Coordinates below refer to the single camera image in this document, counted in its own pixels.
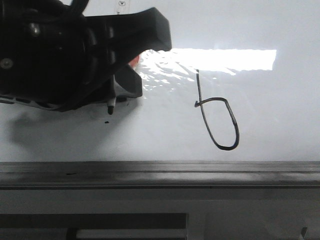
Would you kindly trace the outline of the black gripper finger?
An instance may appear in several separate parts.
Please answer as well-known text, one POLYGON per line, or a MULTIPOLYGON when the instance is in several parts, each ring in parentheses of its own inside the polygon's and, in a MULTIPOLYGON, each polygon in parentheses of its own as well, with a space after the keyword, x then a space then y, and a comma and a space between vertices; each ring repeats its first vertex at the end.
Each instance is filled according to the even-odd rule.
POLYGON ((107 75, 113 75, 146 50, 170 51, 169 20, 155 7, 120 15, 89 16, 96 44, 91 52, 101 58, 107 75))
POLYGON ((142 78, 129 65, 118 69, 110 77, 110 102, 117 98, 139 98, 143 95, 142 78))

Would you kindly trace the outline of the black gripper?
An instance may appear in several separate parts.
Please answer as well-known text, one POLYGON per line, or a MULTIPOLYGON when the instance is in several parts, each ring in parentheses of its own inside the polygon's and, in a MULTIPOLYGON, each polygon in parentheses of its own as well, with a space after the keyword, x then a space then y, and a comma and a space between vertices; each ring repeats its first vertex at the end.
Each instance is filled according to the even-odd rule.
POLYGON ((110 100, 86 0, 0 3, 0 101, 66 112, 110 100))

